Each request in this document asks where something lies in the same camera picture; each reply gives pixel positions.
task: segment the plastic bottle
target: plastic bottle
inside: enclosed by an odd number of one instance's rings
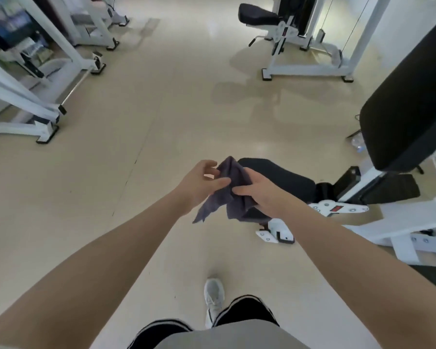
[[[362,152],[365,149],[365,141],[361,132],[352,137],[351,143],[358,153]]]

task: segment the white sneaker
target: white sneaker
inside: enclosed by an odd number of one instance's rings
[[[225,288],[221,280],[218,278],[207,279],[203,289],[203,295],[205,296],[205,303],[207,304],[205,328],[210,329],[225,302]]]

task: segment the gym machine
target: gym machine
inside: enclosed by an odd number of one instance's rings
[[[436,253],[436,198],[398,202],[420,195],[408,172],[427,158],[436,166],[436,26],[366,101],[359,120],[369,157],[334,184],[315,184],[288,171],[282,174],[266,159],[238,162],[324,216],[361,213],[370,204],[380,204],[383,219],[345,227],[378,245],[392,246],[397,258],[407,264],[420,264],[417,251]],[[270,220],[256,208],[244,218],[268,223],[266,230],[257,231],[264,241],[294,242],[281,220]]]
[[[17,1],[36,22],[46,26],[48,35],[69,58],[51,59],[37,68],[20,52],[15,52],[17,62],[29,73],[21,80],[17,80],[0,67],[0,112],[9,105],[21,109],[11,122],[0,122],[0,134],[34,135],[38,136],[38,143],[48,143],[58,130],[57,123],[60,117],[66,113],[63,107],[65,100],[88,74],[100,74],[105,64],[98,52],[94,52],[92,58],[83,58],[32,0]],[[28,39],[28,31],[35,29],[30,25],[24,33],[18,35],[0,33],[1,44],[9,45],[6,51],[11,51],[15,47],[13,42],[21,44]],[[68,96],[61,103],[55,104],[80,76],[81,71],[85,73]]]
[[[345,57],[343,50],[338,49],[337,46],[323,41],[326,32],[322,28],[313,37],[324,2],[325,0],[280,0],[275,2],[275,6],[278,5],[279,7],[277,13],[274,9],[273,12],[270,12],[255,5],[239,5],[238,17],[241,23],[268,31],[266,36],[254,38],[249,46],[252,46],[257,38],[265,38],[274,42],[270,64],[267,68],[262,69],[262,79],[264,81],[271,81],[272,75],[296,75],[338,76],[344,82],[353,82],[353,72],[360,62],[390,0],[377,0],[350,58]],[[324,53],[331,58],[331,64],[276,64],[278,56],[284,52],[286,42],[300,46],[303,51],[310,49]]]
[[[48,0],[74,45],[105,46],[113,51],[119,41],[110,33],[112,25],[125,27],[126,16],[115,11],[115,0]]]

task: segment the dark gray towel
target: dark gray towel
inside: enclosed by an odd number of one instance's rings
[[[231,184],[216,191],[210,195],[203,205],[198,210],[197,216],[192,223],[205,221],[211,213],[218,210],[223,205],[226,205],[228,219],[241,219],[241,217],[257,203],[250,196],[238,196],[232,192],[235,186],[251,185],[249,174],[244,168],[236,162],[236,160],[229,156],[217,167],[220,170],[220,177],[231,178]]]

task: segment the white wall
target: white wall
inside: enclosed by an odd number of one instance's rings
[[[370,0],[362,20],[370,16],[377,0]],[[349,7],[359,17],[367,0],[348,0]],[[436,24],[436,0],[391,0],[373,42],[386,67],[396,66]]]

